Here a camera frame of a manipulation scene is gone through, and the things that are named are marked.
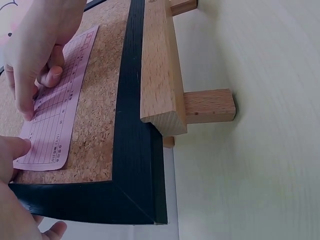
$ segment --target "cork surface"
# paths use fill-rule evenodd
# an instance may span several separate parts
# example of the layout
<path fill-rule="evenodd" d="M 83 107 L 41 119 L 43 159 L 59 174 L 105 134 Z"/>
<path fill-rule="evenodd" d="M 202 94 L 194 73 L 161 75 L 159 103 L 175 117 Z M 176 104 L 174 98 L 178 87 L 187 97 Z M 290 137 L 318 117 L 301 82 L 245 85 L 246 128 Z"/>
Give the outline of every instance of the cork surface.
<path fill-rule="evenodd" d="M 76 35 L 99 25 L 76 110 L 66 164 L 56 171 L 21 171 L 16 182 L 60 184 L 109 181 L 121 55 L 130 0 L 108 0 L 83 14 Z M 0 134 L 17 136 L 23 120 L 0 77 Z"/>

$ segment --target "black wooden frame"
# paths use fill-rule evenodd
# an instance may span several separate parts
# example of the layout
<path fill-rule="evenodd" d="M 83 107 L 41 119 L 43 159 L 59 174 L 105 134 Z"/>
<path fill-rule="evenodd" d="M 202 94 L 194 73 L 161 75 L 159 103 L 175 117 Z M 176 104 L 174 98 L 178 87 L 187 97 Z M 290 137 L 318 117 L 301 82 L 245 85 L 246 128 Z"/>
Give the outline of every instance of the black wooden frame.
<path fill-rule="evenodd" d="M 167 224 L 163 138 L 140 121 L 145 0 L 132 0 L 116 101 L 112 180 L 9 187 L 32 214 L 104 224 Z"/>

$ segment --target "wooden block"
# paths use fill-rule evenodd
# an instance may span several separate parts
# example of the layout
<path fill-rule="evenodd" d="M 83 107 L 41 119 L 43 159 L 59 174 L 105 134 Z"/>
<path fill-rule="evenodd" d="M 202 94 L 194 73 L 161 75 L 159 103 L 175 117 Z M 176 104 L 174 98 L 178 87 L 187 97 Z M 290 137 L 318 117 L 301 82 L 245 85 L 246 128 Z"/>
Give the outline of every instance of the wooden block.
<path fill-rule="evenodd" d="M 171 0 L 172 16 L 183 14 L 197 8 L 197 0 Z"/>
<path fill-rule="evenodd" d="M 163 147 L 172 149 L 175 146 L 175 138 L 173 136 L 166 136 L 163 138 Z"/>
<path fill-rule="evenodd" d="M 236 115 L 229 89 L 185 92 L 184 104 L 187 124 L 229 122 Z"/>
<path fill-rule="evenodd" d="M 169 0 L 145 0 L 140 118 L 164 136 L 187 132 L 176 33 Z"/>

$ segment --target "white wall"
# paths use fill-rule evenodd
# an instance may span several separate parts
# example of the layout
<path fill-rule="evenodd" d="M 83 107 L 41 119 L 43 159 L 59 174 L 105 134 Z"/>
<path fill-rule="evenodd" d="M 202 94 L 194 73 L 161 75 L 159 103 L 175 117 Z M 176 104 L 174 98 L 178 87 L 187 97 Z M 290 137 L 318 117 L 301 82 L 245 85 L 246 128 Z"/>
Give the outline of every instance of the white wall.
<path fill-rule="evenodd" d="M 167 225 L 108 225 L 66 221 L 65 240 L 179 240 L 173 150 L 164 148 Z M 45 218 L 39 229 L 48 230 L 57 220 Z"/>
<path fill-rule="evenodd" d="M 174 23 L 185 91 L 238 104 L 177 137 L 180 240 L 320 239 L 320 1 L 199 0 Z"/>

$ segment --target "pink card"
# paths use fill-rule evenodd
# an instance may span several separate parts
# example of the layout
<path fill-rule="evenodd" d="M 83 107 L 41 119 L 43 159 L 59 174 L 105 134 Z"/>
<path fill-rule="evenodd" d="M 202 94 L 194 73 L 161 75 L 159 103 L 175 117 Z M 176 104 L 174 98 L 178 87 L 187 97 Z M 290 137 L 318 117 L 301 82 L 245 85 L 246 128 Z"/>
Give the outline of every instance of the pink card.
<path fill-rule="evenodd" d="M 15 169 L 57 170 L 68 158 L 82 82 L 99 26 L 71 39 L 63 48 L 65 65 L 60 84 L 43 87 L 34 103 L 35 115 L 23 124 L 20 137 L 31 150 L 13 162 Z"/>

